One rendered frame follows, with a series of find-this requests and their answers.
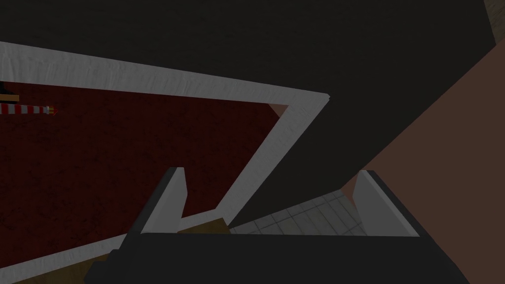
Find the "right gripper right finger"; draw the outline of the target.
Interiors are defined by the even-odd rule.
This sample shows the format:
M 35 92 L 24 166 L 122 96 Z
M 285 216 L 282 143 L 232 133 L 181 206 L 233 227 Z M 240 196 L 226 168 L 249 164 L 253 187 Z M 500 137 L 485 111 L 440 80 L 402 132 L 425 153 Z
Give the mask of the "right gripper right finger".
M 367 235 L 419 236 L 368 171 L 359 171 L 353 200 Z

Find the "red white striped bar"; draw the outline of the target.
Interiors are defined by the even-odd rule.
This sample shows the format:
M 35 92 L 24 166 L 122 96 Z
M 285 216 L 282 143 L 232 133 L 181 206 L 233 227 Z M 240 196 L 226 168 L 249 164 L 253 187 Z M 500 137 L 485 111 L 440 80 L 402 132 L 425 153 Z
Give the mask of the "red white striped bar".
M 31 106 L 0 103 L 0 114 L 47 114 L 56 115 L 54 106 Z

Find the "dark red door leaf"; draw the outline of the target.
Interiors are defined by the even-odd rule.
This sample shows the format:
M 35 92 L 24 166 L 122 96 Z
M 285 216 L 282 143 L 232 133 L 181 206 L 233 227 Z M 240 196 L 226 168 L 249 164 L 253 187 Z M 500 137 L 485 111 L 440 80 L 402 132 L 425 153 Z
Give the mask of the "dark red door leaf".
M 268 104 L 7 82 L 0 114 L 0 268 L 126 234 L 170 167 L 183 216 L 215 209 L 279 117 Z

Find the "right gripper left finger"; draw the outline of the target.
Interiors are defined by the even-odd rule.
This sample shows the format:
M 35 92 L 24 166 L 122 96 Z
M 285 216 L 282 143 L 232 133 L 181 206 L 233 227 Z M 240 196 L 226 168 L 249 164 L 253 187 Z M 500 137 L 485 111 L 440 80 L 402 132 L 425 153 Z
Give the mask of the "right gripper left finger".
M 170 167 L 149 197 L 129 234 L 174 234 L 187 199 L 183 167 Z

